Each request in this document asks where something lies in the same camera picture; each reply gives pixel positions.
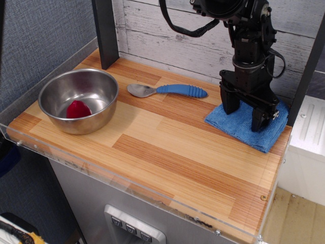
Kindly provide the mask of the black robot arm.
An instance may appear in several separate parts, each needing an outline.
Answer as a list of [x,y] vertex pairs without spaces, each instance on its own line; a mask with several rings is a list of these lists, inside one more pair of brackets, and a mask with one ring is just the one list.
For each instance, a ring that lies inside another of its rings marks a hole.
[[223,109],[231,114],[240,102],[252,107],[251,129],[259,131],[278,116],[279,99],[270,88],[277,31],[272,26],[268,1],[191,1],[202,16],[222,21],[234,48],[234,71],[220,71]]

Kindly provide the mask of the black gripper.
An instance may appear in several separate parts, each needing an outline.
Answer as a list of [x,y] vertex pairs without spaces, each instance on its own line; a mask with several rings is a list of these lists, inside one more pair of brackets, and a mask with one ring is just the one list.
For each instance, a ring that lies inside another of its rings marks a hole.
[[279,116],[279,99],[270,88],[274,78],[274,65],[262,65],[248,71],[238,67],[234,71],[220,71],[220,95],[223,109],[231,114],[240,107],[240,102],[253,108],[251,130],[258,132],[266,127],[269,119]]

